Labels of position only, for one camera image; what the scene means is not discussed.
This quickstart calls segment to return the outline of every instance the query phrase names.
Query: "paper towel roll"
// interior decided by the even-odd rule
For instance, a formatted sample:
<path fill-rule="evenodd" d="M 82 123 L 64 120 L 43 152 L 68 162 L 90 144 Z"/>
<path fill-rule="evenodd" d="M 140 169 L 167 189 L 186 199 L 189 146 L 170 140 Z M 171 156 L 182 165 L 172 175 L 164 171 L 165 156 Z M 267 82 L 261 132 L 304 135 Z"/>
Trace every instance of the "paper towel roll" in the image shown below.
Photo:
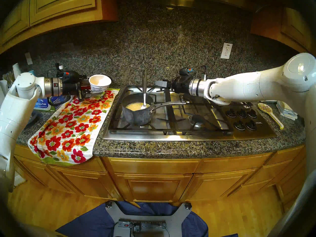
<path fill-rule="evenodd" d="M 13 68 L 14 78 L 16 79 L 19 76 L 19 74 L 21 74 L 19 63 L 12 65 L 12 68 Z"/>
<path fill-rule="evenodd" d="M 2 89 L 2 92 L 5 95 L 7 95 L 9 89 L 8 89 L 8 82 L 6 80 L 0 81 L 0 88 Z"/>

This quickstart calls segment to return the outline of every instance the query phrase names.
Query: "saucepan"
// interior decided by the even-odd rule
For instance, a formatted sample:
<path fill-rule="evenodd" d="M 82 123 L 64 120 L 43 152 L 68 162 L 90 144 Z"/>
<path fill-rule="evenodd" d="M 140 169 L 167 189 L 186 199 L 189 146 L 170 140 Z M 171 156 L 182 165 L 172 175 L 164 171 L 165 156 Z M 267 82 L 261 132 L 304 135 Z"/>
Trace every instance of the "saucepan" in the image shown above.
<path fill-rule="evenodd" d="M 186 101 L 182 102 L 166 102 L 166 103 L 160 103 L 160 104 L 154 104 L 153 98 L 146 94 L 146 104 L 149 104 L 150 106 L 146 109 L 140 109 L 136 111 L 132 111 L 126 106 L 132 103 L 143 103 L 144 102 L 144 96 L 143 93 L 135 93 L 126 96 L 122 100 L 122 110 L 123 110 L 123 117 L 125 120 L 131 124 L 131 125 L 145 125 L 151 121 L 153 118 L 154 110 L 158 109 L 160 107 L 168 106 L 168 105 L 185 105 Z"/>

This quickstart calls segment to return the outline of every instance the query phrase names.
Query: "granite backsplash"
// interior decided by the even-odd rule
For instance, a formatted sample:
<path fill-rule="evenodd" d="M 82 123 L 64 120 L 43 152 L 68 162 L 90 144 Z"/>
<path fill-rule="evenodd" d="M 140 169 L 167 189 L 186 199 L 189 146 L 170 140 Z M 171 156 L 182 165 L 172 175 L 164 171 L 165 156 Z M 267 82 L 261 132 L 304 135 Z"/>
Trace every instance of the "granite backsplash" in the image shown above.
<path fill-rule="evenodd" d="M 86 24 L 36 36 L 0 56 L 0 73 L 19 62 L 23 71 L 55 76 L 55 63 L 81 74 L 105 74 L 113 85 L 171 79 L 182 67 L 209 66 L 208 78 L 283 65 L 297 52 L 272 39 L 250 34 L 252 12 L 219 5 L 212 10 L 167 9 L 152 0 L 118 0 L 118 22 Z M 233 44 L 221 59 L 223 43 Z M 33 64 L 24 56 L 30 52 Z"/>

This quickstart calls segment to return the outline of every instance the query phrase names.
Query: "folded cloth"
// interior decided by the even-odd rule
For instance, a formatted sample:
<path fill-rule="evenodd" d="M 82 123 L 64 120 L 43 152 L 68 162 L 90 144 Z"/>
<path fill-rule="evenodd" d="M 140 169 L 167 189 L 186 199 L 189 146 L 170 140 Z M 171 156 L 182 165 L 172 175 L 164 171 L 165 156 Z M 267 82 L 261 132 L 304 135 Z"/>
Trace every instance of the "folded cloth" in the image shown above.
<path fill-rule="evenodd" d="M 291 120 L 296 120 L 297 119 L 297 115 L 293 111 L 292 112 L 288 112 L 286 110 L 282 111 L 282 108 L 279 106 L 279 104 L 276 104 L 276 107 L 277 107 L 278 111 L 280 112 L 281 116 L 289 118 Z"/>
<path fill-rule="evenodd" d="M 291 109 L 290 106 L 288 106 L 286 103 L 282 102 L 282 101 L 277 101 L 277 104 L 279 105 L 280 109 L 283 111 L 286 111 L 286 112 L 289 112 L 289 113 L 292 113 L 294 115 L 297 115 L 297 113 L 295 113 L 293 111 L 293 109 Z"/>
<path fill-rule="evenodd" d="M 72 97 L 29 139 L 28 146 L 44 163 L 71 166 L 92 157 L 101 126 L 119 89 L 98 99 Z"/>

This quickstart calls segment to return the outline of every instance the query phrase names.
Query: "stove knob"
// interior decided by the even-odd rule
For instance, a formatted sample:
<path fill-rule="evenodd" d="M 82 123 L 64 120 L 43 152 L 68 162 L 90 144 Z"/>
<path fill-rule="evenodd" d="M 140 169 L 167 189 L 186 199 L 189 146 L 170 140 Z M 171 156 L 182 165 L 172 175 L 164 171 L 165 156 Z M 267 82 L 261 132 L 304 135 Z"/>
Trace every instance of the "stove knob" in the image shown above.
<path fill-rule="evenodd" d="M 247 112 L 247 114 L 252 118 L 257 118 L 256 111 L 254 111 L 253 109 Z"/>
<path fill-rule="evenodd" d="M 236 117 L 236 114 L 235 114 L 235 111 L 233 109 L 230 109 L 228 111 L 226 111 L 226 115 L 230 118 L 235 118 Z"/>
<path fill-rule="evenodd" d="M 238 130 L 241 130 L 241 131 L 246 130 L 246 127 L 244 126 L 244 123 L 242 123 L 241 120 L 239 122 L 235 122 L 233 125 Z"/>
<path fill-rule="evenodd" d="M 247 114 L 243 109 L 241 109 L 240 111 L 237 111 L 237 115 L 241 118 L 247 118 Z"/>
<path fill-rule="evenodd" d="M 255 123 L 253 120 L 247 122 L 245 125 L 246 125 L 246 127 L 249 128 L 250 130 L 257 130 L 256 123 Z"/>

